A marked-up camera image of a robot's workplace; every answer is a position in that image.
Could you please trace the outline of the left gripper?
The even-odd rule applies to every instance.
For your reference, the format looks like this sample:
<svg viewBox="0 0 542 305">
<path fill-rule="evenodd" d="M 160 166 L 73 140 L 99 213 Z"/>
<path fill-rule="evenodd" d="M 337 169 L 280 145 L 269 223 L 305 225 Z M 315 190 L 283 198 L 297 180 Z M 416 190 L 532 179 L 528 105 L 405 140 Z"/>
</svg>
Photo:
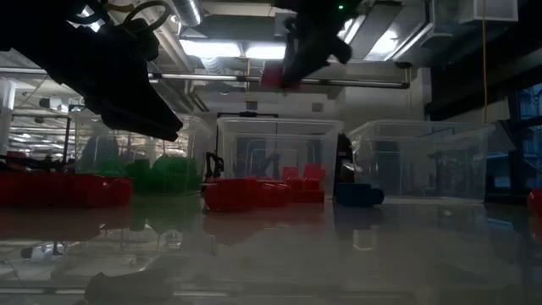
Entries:
<svg viewBox="0 0 542 305">
<path fill-rule="evenodd" d="M 114 130 L 174 141 L 183 122 L 148 82 L 147 63 L 158 57 L 158 39 L 142 25 L 52 25 L 25 43 L 25 56 L 56 82 L 101 101 L 103 123 Z M 128 89 L 114 88 L 117 80 Z"/>
</svg>

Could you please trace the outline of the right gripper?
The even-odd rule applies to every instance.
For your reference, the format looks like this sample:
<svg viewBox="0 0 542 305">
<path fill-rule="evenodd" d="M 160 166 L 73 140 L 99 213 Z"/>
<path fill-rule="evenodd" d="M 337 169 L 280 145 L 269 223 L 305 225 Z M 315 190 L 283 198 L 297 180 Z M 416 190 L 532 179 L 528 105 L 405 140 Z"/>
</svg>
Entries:
<svg viewBox="0 0 542 305">
<path fill-rule="evenodd" d="M 284 22 L 286 49 L 281 77 L 282 87 L 297 86 L 310 74 L 329 66 L 335 57 L 346 65 L 351 59 L 351 47 L 339 38 L 344 24 L 359 16 L 362 0 L 275 0 L 276 8 L 295 13 Z M 318 42 L 301 44 L 315 36 Z"/>
</svg>

